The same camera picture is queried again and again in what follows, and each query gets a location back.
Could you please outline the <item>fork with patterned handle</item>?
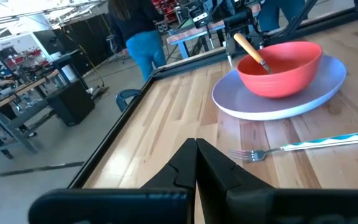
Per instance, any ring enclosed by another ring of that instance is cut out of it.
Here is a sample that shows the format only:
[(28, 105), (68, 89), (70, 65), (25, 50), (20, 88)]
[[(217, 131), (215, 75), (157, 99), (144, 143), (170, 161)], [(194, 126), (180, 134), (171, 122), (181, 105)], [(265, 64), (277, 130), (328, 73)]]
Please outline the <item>fork with patterned handle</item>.
[(229, 154), (235, 159), (241, 159), (246, 162), (259, 162), (266, 158), (268, 154), (278, 151), (301, 151), (306, 149), (319, 149), (324, 147), (342, 146), (347, 144), (358, 144), (358, 133), (343, 134), (329, 138), (314, 139), (306, 142), (296, 142), (286, 144), (269, 150), (251, 150), (238, 151), (230, 150)]

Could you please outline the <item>black device with white label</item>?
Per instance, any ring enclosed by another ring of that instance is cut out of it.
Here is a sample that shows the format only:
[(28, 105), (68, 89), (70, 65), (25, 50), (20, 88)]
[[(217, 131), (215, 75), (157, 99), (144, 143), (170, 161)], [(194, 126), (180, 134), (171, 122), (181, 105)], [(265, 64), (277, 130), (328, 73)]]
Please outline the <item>black device with white label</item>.
[(191, 0), (184, 5), (197, 29), (211, 22), (210, 11), (213, 6), (213, 0)]

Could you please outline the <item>spoon with wooden handle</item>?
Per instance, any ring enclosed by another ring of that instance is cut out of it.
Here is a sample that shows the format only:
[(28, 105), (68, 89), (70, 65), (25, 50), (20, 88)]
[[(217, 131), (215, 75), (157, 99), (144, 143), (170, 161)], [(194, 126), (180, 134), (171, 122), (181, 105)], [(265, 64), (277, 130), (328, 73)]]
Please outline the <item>spoon with wooden handle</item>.
[(234, 34), (234, 40), (259, 64), (261, 65), (269, 74), (272, 74), (270, 67), (267, 65), (266, 61), (262, 56), (254, 49), (250, 42), (240, 33)]

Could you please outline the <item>red bowl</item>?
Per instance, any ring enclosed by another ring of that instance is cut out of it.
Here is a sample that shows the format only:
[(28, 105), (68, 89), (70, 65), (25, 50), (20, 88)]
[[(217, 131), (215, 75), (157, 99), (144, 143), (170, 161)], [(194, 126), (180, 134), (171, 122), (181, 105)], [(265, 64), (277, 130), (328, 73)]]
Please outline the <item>red bowl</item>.
[(304, 90), (313, 81), (323, 49), (313, 42), (294, 41), (268, 46), (259, 54), (272, 72), (247, 55), (237, 64), (239, 78), (256, 95), (283, 98)]

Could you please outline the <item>lavender plate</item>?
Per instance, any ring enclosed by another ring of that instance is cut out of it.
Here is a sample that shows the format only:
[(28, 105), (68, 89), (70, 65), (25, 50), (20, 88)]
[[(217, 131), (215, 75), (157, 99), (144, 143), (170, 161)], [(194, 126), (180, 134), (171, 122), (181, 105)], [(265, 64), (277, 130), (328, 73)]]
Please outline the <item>lavender plate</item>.
[(214, 86), (212, 99), (223, 112), (239, 119), (270, 121), (290, 118), (313, 110), (331, 99), (344, 83), (345, 65), (337, 58), (323, 55), (318, 72), (301, 92), (285, 98), (270, 99), (257, 96), (241, 82), (232, 70)]

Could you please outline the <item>black aluminium table frame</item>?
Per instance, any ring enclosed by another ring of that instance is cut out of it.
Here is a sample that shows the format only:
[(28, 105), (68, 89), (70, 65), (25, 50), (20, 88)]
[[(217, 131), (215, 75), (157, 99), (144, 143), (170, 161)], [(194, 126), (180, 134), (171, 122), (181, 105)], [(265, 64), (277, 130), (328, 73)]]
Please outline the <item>black aluminium table frame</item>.
[[(358, 14), (358, 0), (354, 11)], [(73, 187), (139, 187), (155, 175), (187, 139), (203, 138), (224, 154), (271, 149), (285, 143), (358, 132), (358, 20), (307, 36), (342, 61), (347, 78), (330, 100), (302, 115), (246, 121), (221, 111), (213, 86), (228, 71), (218, 62), (144, 86), (108, 131)], [(262, 162), (235, 164), (274, 187), (358, 188), (358, 144), (276, 152)]]

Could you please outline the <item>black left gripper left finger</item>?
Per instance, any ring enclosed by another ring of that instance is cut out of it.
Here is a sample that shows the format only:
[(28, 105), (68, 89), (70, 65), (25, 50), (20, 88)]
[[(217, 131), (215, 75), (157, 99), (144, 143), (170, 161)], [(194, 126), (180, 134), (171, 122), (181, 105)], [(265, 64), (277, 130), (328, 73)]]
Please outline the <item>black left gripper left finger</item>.
[(29, 224), (193, 224), (197, 143), (187, 139), (137, 189), (55, 189), (30, 206)]

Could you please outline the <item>blue-framed table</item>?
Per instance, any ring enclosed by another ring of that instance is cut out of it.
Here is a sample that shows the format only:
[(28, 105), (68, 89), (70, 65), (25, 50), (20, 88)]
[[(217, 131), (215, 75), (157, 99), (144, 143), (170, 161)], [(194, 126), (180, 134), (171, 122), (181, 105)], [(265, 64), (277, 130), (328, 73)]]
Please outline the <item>blue-framed table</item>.
[(180, 50), (182, 59), (199, 54), (202, 50), (209, 50), (225, 47), (224, 22), (209, 23), (207, 26), (196, 28), (180, 24), (177, 30), (171, 30), (166, 42), (176, 45)]

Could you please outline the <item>black cabinets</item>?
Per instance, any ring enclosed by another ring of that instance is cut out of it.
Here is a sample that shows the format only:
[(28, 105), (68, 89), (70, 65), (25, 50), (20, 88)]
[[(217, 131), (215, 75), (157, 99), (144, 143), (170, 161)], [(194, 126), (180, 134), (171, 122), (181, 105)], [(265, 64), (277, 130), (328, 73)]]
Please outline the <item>black cabinets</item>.
[(86, 73), (112, 56), (106, 41), (111, 35), (109, 25), (108, 16), (101, 14), (59, 29), (34, 32), (34, 35), (49, 55), (77, 50), (72, 56), (72, 65), (78, 72)]

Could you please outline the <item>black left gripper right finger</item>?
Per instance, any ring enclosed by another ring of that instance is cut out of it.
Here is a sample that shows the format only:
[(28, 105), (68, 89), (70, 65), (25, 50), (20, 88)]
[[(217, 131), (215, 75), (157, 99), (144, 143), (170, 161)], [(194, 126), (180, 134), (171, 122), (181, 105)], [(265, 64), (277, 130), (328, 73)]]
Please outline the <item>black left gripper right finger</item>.
[(358, 224), (358, 190), (276, 189), (204, 139), (197, 182), (206, 223)]

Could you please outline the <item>black box on floor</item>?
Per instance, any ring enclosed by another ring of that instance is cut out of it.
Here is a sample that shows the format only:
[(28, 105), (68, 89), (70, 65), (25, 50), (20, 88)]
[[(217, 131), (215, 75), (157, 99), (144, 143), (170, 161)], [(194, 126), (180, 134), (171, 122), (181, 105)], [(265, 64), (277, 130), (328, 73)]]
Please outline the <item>black box on floor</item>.
[(95, 107), (80, 81), (53, 92), (47, 97), (47, 101), (66, 126), (80, 124)]

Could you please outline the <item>blue chair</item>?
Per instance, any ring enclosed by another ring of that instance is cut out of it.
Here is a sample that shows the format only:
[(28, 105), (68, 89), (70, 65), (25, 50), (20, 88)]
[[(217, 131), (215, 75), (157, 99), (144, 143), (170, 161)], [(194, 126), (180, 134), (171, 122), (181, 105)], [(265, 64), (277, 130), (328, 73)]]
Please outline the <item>blue chair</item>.
[(135, 98), (140, 94), (140, 90), (137, 89), (126, 89), (120, 91), (116, 95), (116, 104), (121, 112), (123, 112), (128, 106), (127, 100), (129, 98)]

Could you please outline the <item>grey-framed wooden workbench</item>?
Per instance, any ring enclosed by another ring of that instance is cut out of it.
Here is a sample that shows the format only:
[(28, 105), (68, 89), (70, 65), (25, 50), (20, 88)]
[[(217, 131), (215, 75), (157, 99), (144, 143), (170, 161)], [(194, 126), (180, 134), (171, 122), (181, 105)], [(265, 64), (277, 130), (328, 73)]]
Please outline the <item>grey-framed wooden workbench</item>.
[[(41, 78), (40, 80), (21, 85), (17, 89), (15, 89), (10, 95), (6, 95), (3, 98), (0, 98), (0, 107), (3, 105), (9, 104), (10, 102), (14, 100), (19, 100), (20, 96), (26, 94), (28, 91), (35, 90), (40, 85), (47, 83), (48, 81), (54, 79), (56, 76), (58, 76), (60, 73), (58, 70), (54, 70), (51, 74), (47, 75), (44, 78)], [(38, 101), (34, 106), (24, 110), (22, 113), (17, 115), (15, 119), (8, 119), (5, 115), (3, 115), (0, 112), (0, 126), (5, 130), (5, 132), (8, 133), (13, 139), (15, 139), (15, 142), (6, 143), (2, 146), (0, 146), (0, 151), (8, 158), (13, 159), (13, 155), (8, 151), (9, 148), (15, 148), (15, 147), (24, 147), (28, 151), (30, 151), (33, 154), (38, 153), (38, 150), (31, 145), (31, 143), (27, 140), (28, 134), (35, 131), (39, 126), (44, 124), (51, 116), (55, 114), (53, 110), (46, 116), (45, 118), (42, 118), (38, 120), (33, 127), (29, 128), (29, 130), (25, 133), (22, 133), (19, 130), (19, 126), (24, 124), (26, 121), (34, 117), (37, 113), (42, 111), (48, 106), (48, 101), (46, 97), (44, 97), (42, 100)]]

